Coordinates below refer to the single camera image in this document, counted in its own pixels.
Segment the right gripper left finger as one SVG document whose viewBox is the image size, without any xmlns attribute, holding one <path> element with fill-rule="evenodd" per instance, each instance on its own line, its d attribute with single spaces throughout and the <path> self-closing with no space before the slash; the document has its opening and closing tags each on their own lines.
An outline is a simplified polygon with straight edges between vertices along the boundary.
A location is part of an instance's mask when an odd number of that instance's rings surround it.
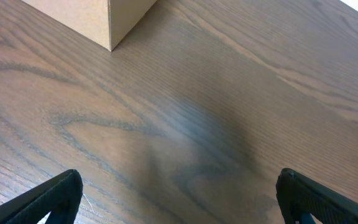
<svg viewBox="0 0 358 224">
<path fill-rule="evenodd" d="M 0 205 L 0 224 L 73 224 L 83 196 L 83 183 L 77 170 L 69 169 Z"/>
</svg>

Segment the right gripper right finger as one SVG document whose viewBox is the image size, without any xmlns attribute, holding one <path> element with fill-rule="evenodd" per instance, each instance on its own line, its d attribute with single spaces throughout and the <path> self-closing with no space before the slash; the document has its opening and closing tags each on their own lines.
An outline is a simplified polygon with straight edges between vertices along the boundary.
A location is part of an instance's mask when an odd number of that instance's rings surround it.
<svg viewBox="0 0 358 224">
<path fill-rule="evenodd" d="M 290 168 L 276 183 L 285 224 L 358 224 L 358 203 Z"/>
</svg>

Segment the cardboard box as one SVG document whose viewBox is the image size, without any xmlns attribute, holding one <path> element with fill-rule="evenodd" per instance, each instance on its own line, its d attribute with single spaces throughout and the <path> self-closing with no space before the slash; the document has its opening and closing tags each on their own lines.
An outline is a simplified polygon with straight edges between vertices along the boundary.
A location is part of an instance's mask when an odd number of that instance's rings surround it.
<svg viewBox="0 0 358 224">
<path fill-rule="evenodd" d="M 156 0 L 23 0 L 110 52 Z"/>
</svg>

